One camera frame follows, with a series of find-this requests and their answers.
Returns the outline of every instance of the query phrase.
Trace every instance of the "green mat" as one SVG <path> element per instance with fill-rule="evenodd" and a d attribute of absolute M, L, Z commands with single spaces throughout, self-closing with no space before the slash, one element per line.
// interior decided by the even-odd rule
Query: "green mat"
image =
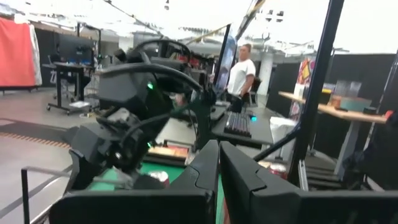
<path fill-rule="evenodd" d="M 172 167 L 172 166 L 163 166 L 159 164 L 150 164 L 144 163 L 142 165 L 141 171 L 143 173 L 148 173 L 150 171 L 165 171 L 169 175 L 170 182 L 173 182 L 182 172 L 183 168 Z M 117 180 L 118 175 L 114 170 L 109 170 L 102 175 L 102 178 L 106 180 Z M 90 186 L 90 190 L 114 190 L 114 185 L 104 184 L 104 183 L 94 183 Z M 220 222 L 222 206 L 224 200 L 224 190 L 221 184 L 221 177 L 218 177 L 218 195 L 217 195 L 217 215 L 216 222 Z"/>

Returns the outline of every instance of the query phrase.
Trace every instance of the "backlit keyboard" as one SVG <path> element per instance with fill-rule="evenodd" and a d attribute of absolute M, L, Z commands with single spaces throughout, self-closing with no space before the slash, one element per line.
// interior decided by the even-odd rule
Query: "backlit keyboard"
<path fill-rule="evenodd" d="M 224 133 L 251 138 L 250 117 L 247 114 L 229 112 Z"/>

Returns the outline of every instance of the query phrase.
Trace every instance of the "white t-shirt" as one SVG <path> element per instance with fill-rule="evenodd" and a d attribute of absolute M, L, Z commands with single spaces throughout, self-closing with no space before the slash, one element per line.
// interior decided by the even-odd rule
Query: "white t-shirt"
<path fill-rule="evenodd" d="M 248 75 L 256 75 L 256 66 L 253 61 L 247 59 L 236 63 L 229 74 L 228 93 L 240 95 Z"/>

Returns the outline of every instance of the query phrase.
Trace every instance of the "poster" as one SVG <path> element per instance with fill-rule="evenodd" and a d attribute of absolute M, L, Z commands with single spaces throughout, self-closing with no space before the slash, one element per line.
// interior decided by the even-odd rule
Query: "poster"
<path fill-rule="evenodd" d="M 300 64 L 296 84 L 309 85 L 311 82 L 311 75 L 315 67 L 315 57 L 307 57 Z M 303 104 L 296 101 L 292 102 L 290 107 L 289 118 L 295 121 L 300 119 Z"/>

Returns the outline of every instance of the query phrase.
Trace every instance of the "tape line on floor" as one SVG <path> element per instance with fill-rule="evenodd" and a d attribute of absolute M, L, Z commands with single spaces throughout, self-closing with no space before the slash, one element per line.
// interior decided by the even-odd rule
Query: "tape line on floor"
<path fill-rule="evenodd" d="M 2 133 L 2 132 L 0 132 L 0 136 L 1 137 L 6 137 L 6 138 L 29 141 L 29 142 L 35 142 L 35 143 L 39 143 L 39 144 L 44 144 L 46 146 L 62 147 L 62 148 L 65 148 L 65 149 L 69 149 L 70 148 L 69 144 L 64 143 L 64 142 L 57 142 L 57 141 L 49 141 L 49 140 L 39 139 L 39 138 L 32 138 L 32 137 L 28 137 L 28 136 L 21 136 L 19 134 Z"/>

